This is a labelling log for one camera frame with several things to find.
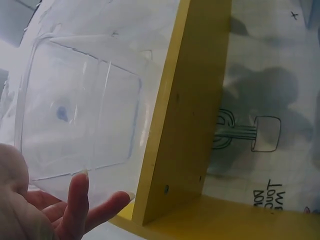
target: yellow shelf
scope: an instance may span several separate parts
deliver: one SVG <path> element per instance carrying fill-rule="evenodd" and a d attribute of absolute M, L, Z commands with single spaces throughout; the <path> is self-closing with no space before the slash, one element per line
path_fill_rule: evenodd
<path fill-rule="evenodd" d="M 220 106 L 231 0 L 180 0 L 135 203 L 110 222 L 148 240 L 320 240 L 320 217 L 201 195 Z"/>
<path fill-rule="evenodd" d="M 170 214 L 139 226 L 112 223 L 148 240 L 319 240 L 320 216 L 277 211 L 201 196 Z"/>

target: clear plastic container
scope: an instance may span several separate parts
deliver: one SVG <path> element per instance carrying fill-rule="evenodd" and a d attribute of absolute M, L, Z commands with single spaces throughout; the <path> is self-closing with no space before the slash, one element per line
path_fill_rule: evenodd
<path fill-rule="evenodd" d="M 91 207 L 132 191 L 160 78 L 159 67 L 114 37 L 37 39 L 15 121 L 31 183 L 66 201 L 72 175 L 87 169 Z"/>

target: screw hole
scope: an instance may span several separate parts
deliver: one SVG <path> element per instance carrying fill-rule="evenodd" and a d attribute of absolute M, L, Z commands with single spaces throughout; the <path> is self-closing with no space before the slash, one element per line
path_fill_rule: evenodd
<path fill-rule="evenodd" d="M 169 185 L 165 185 L 164 194 L 168 194 L 168 192 L 169 192 Z"/>
<path fill-rule="evenodd" d="M 176 94 L 176 96 L 175 96 L 175 100 L 176 100 L 176 102 L 177 102 L 177 103 L 179 103 L 179 102 L 180 102 L 180 95 L 179 95 L 179 93 L 177 93 L 177 94 Z"/>

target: white paper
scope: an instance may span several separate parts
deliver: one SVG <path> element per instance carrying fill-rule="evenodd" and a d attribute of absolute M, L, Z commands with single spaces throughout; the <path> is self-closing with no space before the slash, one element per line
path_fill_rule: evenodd
<path fill-rule="evenodd" d="M 278 210 L 320 209 L 320 45 L 299 0 L 233 0 L 203 193 Z"/>

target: hand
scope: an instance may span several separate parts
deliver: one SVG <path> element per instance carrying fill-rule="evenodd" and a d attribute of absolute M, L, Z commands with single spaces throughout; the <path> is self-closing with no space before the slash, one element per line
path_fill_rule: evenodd
<path fill-rule="evenodd" d="M 28 192 L 28 179 L 23 156 L 13 147 L 0 144 L 1 240 L 80 240 L 133 198 L 133 194 L 117 192 L 89 211 L 88 173 L 72 178 L 67 203 L 42 191 Z"/>

